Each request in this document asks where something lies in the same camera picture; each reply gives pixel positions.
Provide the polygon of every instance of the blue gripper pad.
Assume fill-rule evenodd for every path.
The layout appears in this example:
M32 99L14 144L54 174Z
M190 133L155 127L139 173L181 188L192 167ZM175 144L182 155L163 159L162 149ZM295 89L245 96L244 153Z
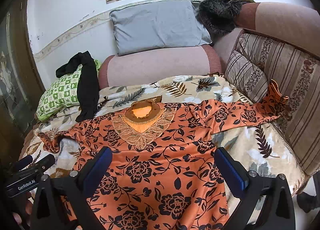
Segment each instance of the blue gripper pad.
M214 162L234 197L242 199L249 184L246 169L223 148L214 152Z
M94 165L83 180L82 194L85 198L92 197L98 188L103 176L111 164L112 150L110 148L103 147L95 158L90 161L93 162Z

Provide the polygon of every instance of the beige leaf-patterned blanket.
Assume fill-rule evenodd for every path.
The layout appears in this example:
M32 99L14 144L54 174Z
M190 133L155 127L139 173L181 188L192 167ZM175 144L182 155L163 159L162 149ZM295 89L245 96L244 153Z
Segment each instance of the beige leaf-patterned blanket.
M162 95L162 102L194 102L200 103L206 99L217 99L222 102L250 102L223 77L210 76L174 76L152 84L108 87L100 91L98 111L96 116L115 112L129 107L137 100L148 99ZM30 154L34 162L40 160L49 152L43 149L43 142L37 136L38 132L46 132L53 137L58 131L68 130L76 124L79 106L67 108L42 123L34 131L34 137L24 156ZM286 175L290 191L294 194L304 182L304 173L296 161L291 148L276 132L272 123L257 127L234 128L212 136L216 146L223 146L230 155L247 170L255 170L261 176L275 177L279 173ZM62 139L60 152L54 154L55 165L46 171L50 177L61 177L69 173L80 154L78 143L71 139ZM232 213L239 200L234 198L226 187L229 212ZM263 200L257 206L254 221L261 209Z

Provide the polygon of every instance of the green checkered pillow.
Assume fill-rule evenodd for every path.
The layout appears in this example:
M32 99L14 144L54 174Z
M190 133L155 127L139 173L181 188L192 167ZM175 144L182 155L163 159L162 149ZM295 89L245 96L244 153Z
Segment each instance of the green checkered pillow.
M94 61L99 72L101 63ZM41 96L37 117L40 121L47 120L51 115L57 113L63 108L80 105L77 98L77 87L81 75L82 65L79 65L72 74L64 75L58 78Z

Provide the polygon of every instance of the orange dress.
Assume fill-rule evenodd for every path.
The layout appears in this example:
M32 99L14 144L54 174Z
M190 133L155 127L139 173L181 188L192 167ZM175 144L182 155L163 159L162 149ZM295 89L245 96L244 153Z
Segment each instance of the orange dress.
M211 135L274 120L287 100L271 81L263 101L253 105L144 100L80 122L53 139L45 133L38 136L52 153L59 151L61 136L77 140L81 154L75 170L102 146L111 148L112 163L87 199L106 229L220 229L229 215ZM73 218L67 201L65 206Z

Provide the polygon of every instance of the lace embroidered neckline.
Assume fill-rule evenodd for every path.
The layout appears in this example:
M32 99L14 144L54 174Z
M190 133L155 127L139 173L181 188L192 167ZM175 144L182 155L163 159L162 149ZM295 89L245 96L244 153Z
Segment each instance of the lace embroidered neckline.
M121 139L130 145L134 145L136 149L145 149L153 140L170 126L174 118L176 108L164 108L158 120L150 126L145 132L137 132L124 122L124 115L119 114L112 117L112 125Z
M144 117L135 116L133 112L134 109L139 109L146 106L151 106L151 111L146 116ZM153 100L146 99L146 100L134 102L131 105L131 107L129 107L126 110L126 112L124 113L124 116L134 123L149 122L155 117L159 117L160 109L161 109L160 106L157 103L155 103Z
M141 121L139 121L139 122L135 122L135 121L129 119L128 117L126 117L125 115L122 115L122 120L123 120L125 123L127 123L127 125L129 125L129 126L130 126L130 124L128 124L128 123L133 123L133 124L147 124L147 123L152 123L152 121L155 121L155 120L159 119L159 117L162 115L163 111L164 111L164 109L160 109L160 111L159 111L159 112L156 114L156 116L153 117L152 119L148 119L148 120L147 120L147 119L145 119L145 120L141 119Z

